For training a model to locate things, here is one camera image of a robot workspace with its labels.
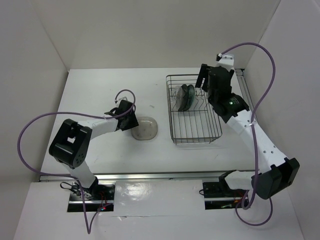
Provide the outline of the blue floral ceramic plate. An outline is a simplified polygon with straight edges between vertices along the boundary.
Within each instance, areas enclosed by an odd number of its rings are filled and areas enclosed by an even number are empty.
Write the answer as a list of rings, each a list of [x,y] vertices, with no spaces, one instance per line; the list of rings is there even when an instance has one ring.
[[[196,88],[192,84],[188,85],[187,88],[188,88],[188,100],[184,108],[185,111],[188,111],[191,108],[196,98]]]

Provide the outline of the smoky grey glass plate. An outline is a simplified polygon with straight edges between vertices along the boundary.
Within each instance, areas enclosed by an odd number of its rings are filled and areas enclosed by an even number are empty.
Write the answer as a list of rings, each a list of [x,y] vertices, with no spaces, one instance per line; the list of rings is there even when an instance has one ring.
[[[131,135],[138,141],[149,141],[156,137],[158,133],[157,121],[149,116],[137,118],[138,126],[131,129]]]

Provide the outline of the clear textured glass plate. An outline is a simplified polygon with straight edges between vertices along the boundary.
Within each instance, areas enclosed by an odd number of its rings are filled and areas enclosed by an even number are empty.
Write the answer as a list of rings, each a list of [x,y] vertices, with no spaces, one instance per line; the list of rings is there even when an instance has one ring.
[[[170,100],[171,107],[173,111],[178,111],[182,104],[182,99],[184,97],[184,91],[181,85],[177,85],[172,92],[172,97]]]

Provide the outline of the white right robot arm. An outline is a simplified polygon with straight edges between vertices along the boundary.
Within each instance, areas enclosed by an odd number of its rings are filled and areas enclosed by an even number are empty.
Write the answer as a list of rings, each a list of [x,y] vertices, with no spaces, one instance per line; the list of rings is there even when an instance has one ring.
[[[213,111],[240,136],[254,156],[253,171],[224,173],[219,177],[218,190],[223,196],[230,196],[235,190],[251,191],[267,200],[293,183],[300,164],[275,146],[249,105],[232,91],[234,74],[233,69],[202,64],[195,84],[206,92]]]

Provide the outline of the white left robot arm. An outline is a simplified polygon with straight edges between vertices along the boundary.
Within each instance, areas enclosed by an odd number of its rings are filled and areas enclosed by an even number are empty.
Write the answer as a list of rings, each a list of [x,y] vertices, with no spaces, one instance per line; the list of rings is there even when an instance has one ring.
[[[84,121],[64,120],[48,152],[71,176],[79,180],[82,185],[81,194],[92,200],[107,192],[108,188],[99,184],[98,178],[85,161],[90,141],[101,135],[130,130],[138,125],[134,104],[122,98],[116,103],[116,107],[106,112],[102,118]]]

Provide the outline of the black glossy round plate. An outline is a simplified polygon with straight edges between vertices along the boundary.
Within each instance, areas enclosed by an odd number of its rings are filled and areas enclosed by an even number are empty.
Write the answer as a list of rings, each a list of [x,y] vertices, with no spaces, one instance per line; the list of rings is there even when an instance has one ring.
[[[188,86],[186,84],[183,84],[183,85],[181,85],[181,87],[182,87],[182,90],[184,92],[184,96],[183,96],[183,99],[181,101],[181,106],[178,109],[179,112],[183,112],[185,110],[185,106],[187,104],[188,96],[189,96],[189,94],[188,94]]]

